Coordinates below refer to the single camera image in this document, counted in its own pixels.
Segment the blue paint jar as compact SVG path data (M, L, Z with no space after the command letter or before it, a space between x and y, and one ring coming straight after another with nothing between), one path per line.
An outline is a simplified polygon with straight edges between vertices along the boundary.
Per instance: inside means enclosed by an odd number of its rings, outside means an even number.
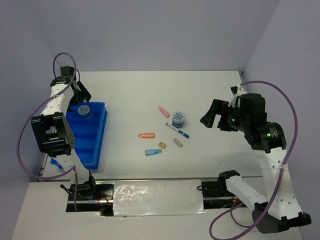
M180 129L183 127L185 122L185 115L181 112L181 111L176 111L173 113L172 115L172 125L177 128Z
M93 113L87 104L80 105L77 109L78 114L84 119L92 119Z

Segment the blue white marker pen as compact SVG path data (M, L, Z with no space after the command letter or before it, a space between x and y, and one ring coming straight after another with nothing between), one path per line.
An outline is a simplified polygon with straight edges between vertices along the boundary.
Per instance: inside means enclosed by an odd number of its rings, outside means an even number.
M171 125L170 123L166 122L165 125L166 125L167 127L169 127L170 129L174 130L175 132L179 133L180 135L184 136L185 138L187 138L187 139L190 138L190 136L189 136L187 133L181 131L180 129L178 129L178 128L176 128L176 127L174 127L174 126Z

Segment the grey rectangular eraser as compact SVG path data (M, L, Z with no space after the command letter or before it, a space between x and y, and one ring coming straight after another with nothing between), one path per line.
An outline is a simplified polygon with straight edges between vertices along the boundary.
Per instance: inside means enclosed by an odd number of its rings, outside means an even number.
M180 148L183 146L182 142L179 141L177 138L174 138L174 139L173 139L173 142L174 142L177 146L179 146Z

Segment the pink correction tape case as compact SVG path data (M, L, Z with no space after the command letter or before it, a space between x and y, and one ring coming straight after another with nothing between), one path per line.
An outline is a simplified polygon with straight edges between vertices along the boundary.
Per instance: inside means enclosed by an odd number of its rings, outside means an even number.
M166 118L170 117L170 113L168 111L166 111L163 107L158 106L157 109L161 112L161 114L163 116L165 116Z

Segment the tan small eraser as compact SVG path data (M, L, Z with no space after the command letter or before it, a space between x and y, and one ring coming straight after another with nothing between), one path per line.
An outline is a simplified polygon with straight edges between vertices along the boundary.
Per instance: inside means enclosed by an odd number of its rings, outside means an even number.
M160 142L160 143L158 144L158 146L161 147L162 149L165 149L165 148L166 148L166 144L163 143L163 142Z

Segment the orange correction tape case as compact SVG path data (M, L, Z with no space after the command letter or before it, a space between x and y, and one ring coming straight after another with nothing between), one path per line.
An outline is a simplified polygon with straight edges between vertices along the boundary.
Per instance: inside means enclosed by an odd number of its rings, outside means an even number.
M139 133L138 137L142 139L154 139L156 134L154 132Z

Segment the blue correction tape case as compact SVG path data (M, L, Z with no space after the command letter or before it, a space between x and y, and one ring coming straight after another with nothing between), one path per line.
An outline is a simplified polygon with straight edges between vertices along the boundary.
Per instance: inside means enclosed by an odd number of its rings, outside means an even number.
M161 154L163 151L160 148L157 149L147 149L144 151L144 154L146 156L153 156L153 155L157 155L157 154Z

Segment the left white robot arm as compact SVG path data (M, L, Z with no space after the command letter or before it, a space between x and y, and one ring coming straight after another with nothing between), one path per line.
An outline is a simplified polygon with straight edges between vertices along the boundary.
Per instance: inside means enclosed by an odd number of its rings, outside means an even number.
M39 150L57 161L70 179L70 192L75 197L91 200L97 196L98 187L91 172L84 167L75 146L76 137L68 120L70 106L89 102L91 95L78 80L72 80L78 70L63 66L61 76L50 84L51 97L42 113L31 118L31 127Z

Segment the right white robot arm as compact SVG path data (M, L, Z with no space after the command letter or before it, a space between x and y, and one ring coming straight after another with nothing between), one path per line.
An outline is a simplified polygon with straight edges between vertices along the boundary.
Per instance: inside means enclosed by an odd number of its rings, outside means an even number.
M288 154L282 127L267 120L266 101L257 93L235 95L231 102L214 99L200 119L212 128L220 116L218 128L225 132L243 132L255 152L262 171L266 195L248 185L235 170L219 174L217 190L223 196L235 195L251 210L255 227L262 234L279 233L311 224L311 216L300 207L285 157Z

